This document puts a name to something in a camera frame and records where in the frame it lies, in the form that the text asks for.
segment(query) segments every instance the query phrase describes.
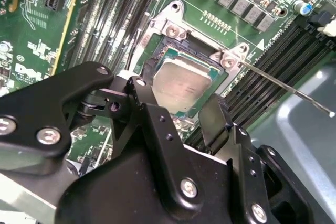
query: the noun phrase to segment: green circuit board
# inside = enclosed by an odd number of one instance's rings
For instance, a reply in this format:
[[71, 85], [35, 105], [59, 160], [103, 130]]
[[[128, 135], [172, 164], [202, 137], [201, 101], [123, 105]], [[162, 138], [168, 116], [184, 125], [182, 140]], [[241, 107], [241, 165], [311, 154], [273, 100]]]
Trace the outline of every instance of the green circuit board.
[[[46, 0], [0, 0], [0, 95], [89, 60], [118, 73], [131, 52], [130, 70], [140, 74], [166, 38], [162, 33], [147, 36], [151, 22], [173, 1], [183, 5], [181, 22], [207, 38], [208, 42], [202, 43], [209, 46], [210, 41], [223, 49], [246, 43], [246, 61], [251, 64], [260, 60], [300, 15], [293, 8], [297, 0], [232, 0], [227, 7], [221, 0], [64, 0], [54, 9], [46, 6]], [[335, 0], [304, 1], [314, 10], [327, 5], [336, 10]], [[244, 4], [248, 8], [240, 12], [239, 6]], [[259, 19], [254, 20], [248, 11], [252, 6], [259, 10]], [[133, 27], [141, 28], [139, 38]], [[187, 122], [187, 128], [180, 132], [182, 140], [197, 126], [197, 112], [208, 97], [214, 92], [226, 97], [247, 72], [242, 68], [222, 87], [228, 74], [219, 64], [216, 69], [220, 75], [211, 78], [211, 85], [189, 111], [172, 115]], [[99, 150], [102, 157], [98, 163], [103, 163], [112, 150], [109, 132], [109, 121], [104, 119], [75, 131], [68, 158], [81, 163]], [[92, 160], [90, 165], [95, 166], [95, 158]]]

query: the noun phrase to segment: screw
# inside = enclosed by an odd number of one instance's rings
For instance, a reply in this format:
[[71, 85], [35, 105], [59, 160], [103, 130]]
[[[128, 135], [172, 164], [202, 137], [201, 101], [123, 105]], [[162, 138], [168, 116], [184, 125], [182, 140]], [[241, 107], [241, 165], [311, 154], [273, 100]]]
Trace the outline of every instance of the screw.
[[223, 61], [223, 67], [231, 68], [234, 65], [234, 61], [231, 59], [227, 59]]
[[187, 37], [187, 33], [185, 31], [180, 34], [181, 39], [185, 39], [186, 37]]
[[275, 152], [273, 151], [272, 148], [268, 147], [267, 150], [272, 156], [275, 156]]
[[266, 213], [261, 206], [254, 203], [252, 205], [252, 212], [253, 212], [253, 215], [254, 215], [254, 217], [256, 218], [257, 221], [259, 221], [260, 223], [266, 223], [267, 216], [266, 216]]
[[0, 118], [0, 136], [11, 134], [16, 129], [16, 123], [9, 118]]
[[197, 195], [197, 187], [190, 179], [183, 179], [181, 181], [181, 190], [188, 198], [195, 198]]
[[104, 67], [97, 68], [97, 71], [103, 75], [107, 75], [109, 73]]
[[180, 33], [180, 29], [176, 26], [170, 25], [167, 27], [166, 33], [169, 37], [176, 38]]
[[56, 144], [61, 139], [61, 134], [53, 128], [44, 128], [37, 135], [37, 140], [42, 144]]
[[244, 136], [247, 136], [247, 132], [246, 132], [244, 129], [239, 128], [239, 131], [240, 131], [241, 134], [243, 134]]
[[141, 86], [145, 86], [146, 85], [146, 82], [144, 80], [141, 80], [141, 79], [137, 79], [137, 83]]

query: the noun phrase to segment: mounting hole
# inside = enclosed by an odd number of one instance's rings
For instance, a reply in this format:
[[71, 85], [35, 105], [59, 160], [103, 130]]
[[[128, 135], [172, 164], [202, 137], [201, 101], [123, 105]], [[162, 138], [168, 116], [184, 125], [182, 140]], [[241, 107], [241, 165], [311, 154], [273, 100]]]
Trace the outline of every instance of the mounting hole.
[[180, 10], [179, 5], [178, 4], [173, 4], [172, 5], [172, 10], [177, 13]]
[[240, 47], [240, 51], [241, 51], [241, 52], [247, 52], [247, 46], [242, 45], [242, 46]]
[[99, 68], [97, 68], [97, 72], [101, 73], [103, 75], [107, 75], [109, 73], [105, 67], [99, 67]]
[[140, 78], [137, 78], [137, 83], [141, 86], [145, 86], [146, 85], [146, 82]]
[[166, 139], [168, 140], [168, 141], [172, 141], [173, 140], [173, 136], [172, 136], [172, 134], [167, 134], [167, 136], [166, 136]]
[[287, 15], [287, 9], [282, 9], [280, 12], [279, 12], [279, 17], [285, 17]]
[[117, 112], [119, 109], [120, 109], [119, 102], [112, 102], [112, 104], [111, 104], [111, 111], [112, 112]]
[[254, 170], [250, 170], [252, 176], [257, 177], [257, 173]]

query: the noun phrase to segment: white printed label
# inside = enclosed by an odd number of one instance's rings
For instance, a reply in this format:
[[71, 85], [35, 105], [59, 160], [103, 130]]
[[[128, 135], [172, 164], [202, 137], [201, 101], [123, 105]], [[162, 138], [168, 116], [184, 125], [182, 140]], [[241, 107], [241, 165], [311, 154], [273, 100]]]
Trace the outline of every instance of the white printed label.
[[21, 73], [21, 74], [26, 74], [29, 78], [36, 79], [36, 81], [42, 80], [42, 73], [40, 72], [35, 72], [34, 69], [32, 68], [26, 68], [25, 66], [17, 63], [15, 65], [15, 72]]

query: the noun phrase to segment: black memory slot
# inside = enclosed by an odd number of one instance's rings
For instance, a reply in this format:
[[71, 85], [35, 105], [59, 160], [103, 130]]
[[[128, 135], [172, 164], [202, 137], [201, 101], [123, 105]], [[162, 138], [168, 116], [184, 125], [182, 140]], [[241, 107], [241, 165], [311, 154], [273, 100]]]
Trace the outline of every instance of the black memory slot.
[[[269, 64], [269, 67], [267, 68], [268, 74], [277, 78], [278, 73], [289, 72], [288, 65], [290, 64], [289, 62], [293, 59], [293, 55], [300, 53], [300, 51], [302, 50], [301, 45], [306, 45], [307, 40], [309, 38], [310, 38], [309, 34], [303, 34], [301, 37], [299, 37], [297, 40], [298, 46], [288, 47], [288, 50], [284, 51], [284, 54], [282, 54], [281, 57], [277, 61], [273, 61], [271, 64]], [[246, 104], [246, 102], [248, 102], [249, 99], [253, 98], [255, 94], [257, 94], [259, 90], [262, 89], [263, 86], [267, 85], [268, 83], [268, 80], [261, 76], [258, 76], [257, 79], [258, 80], [256, 84], [254, 85], [253, 89], [248, 88], [244, 90], [246, 92], [245, 97], [247, 97], [247, 100], [240, 99], [232, 103], [232, 106], [235, 109], [239, 110], [239, 106]]]
[[112, 26], [110, 28], [108, 36], [105, 38], [101, 50], [97, 56], [98, 62], [104, 65], [108, 65], [108, 55], [110, 54], [113, 43], [116, 39], [118, 31], [122, 28], [125, 21], [128, 18], [129, 13], [132, 11], [134, 4], [137, 0], [125, 0], [115, 15], [112, 21]]
[[[267, 50], [261, 59], [255, 64], [255, 67], [259, 68], [262, 71], [267, 71], [269, 65], [272, 62], [276, 62], [281, 53], [285, 50], [284, 45], [289, 45], [294, 41], [299, 34], [302, 32], [302, 29], [296, 24], [291, 24], [280, 36], [282, 40], [278, 39], [274, 42], [269, 50]], [[248, 78], [242, 78], [239, 82], [239, 85], [234, 88], [235, 91], [231, 91], [226, 97], [226, 101], [229, 104], [233, 104], [236, 100], [239, 100], [240, 96], [243, 95], [243, 91], [247, 90], [255, 82], [260, 81], [261, 76], [257, 73], [249, 71]]]
[[121, 60], [127, 50], [128, 44], [135, 37], [135, 34], [138, 31], [138, 27], [140, 26], [143, 20], [144, 14], [149, 8], [149, 5], [151, 4], [151, 2], [152, 0], [139, 0], [137, 6], [135, 7], [134, 16], [132, 16], [132, 19], [130, 20], [130, 24], [126, 28], [126, 31], [121, 40], [121, 43], [119, 47], [117, 48], [116, 53], [114, 54], [114, 61], [110, 64], [110, 69], [112, 69], [112, 71], [116, 70], [117, 66], [121, 63]]
[[[277, 55], [271, 47], [267, 51], [271, 56], [264, 64], [267, 68], [260, 68], [290, 86], [295, 85], [331, 51], [325, 46], [328, 42], [326, 37], [318, 40], [317, 33], [309, 33], [297, 24], [292, 26], [296, 27], [296, 39], [288, 39], [292, 33], [286, 33], [284, 38], [280, 36], [277, 41], [282, 49], [275, 51], [281, 53]], [[276, 84], [249, 71], [227, 96], [227, 103], [234, 121], [247, 128], [284, 94], [286, 91]]]
[[97, 17], [100, 16], [105, 1], [106, 0], [90, 1], [90, 6], [87, 11], [88, 15], [85, 16], [83, 24], [81, 26], [80, 35], [78, 40], [76, 41], [76, 46], [74, 49], [74, 53], [71, 57], [69, 67], [73, 67], [83, 62], [83, 57], [86, 54], [88, 45], [92, 38], [93, 29], [97, 22]]
[[84, 56], [83, 61], [96, 61], [95, 51], [98, 45], [99, 37], [101, 36], [101, 32], [103, 31], [103, 27], [104, 25], [106, 25], [108, 18], [110, 17], [110, 15], [112, 15], [116, 3], [117, 0], [106, 0], [102, 8], [102, 14], [99, 19], [96, 20], [93, 37], [88, 45], [88, 50], [86, 55]]

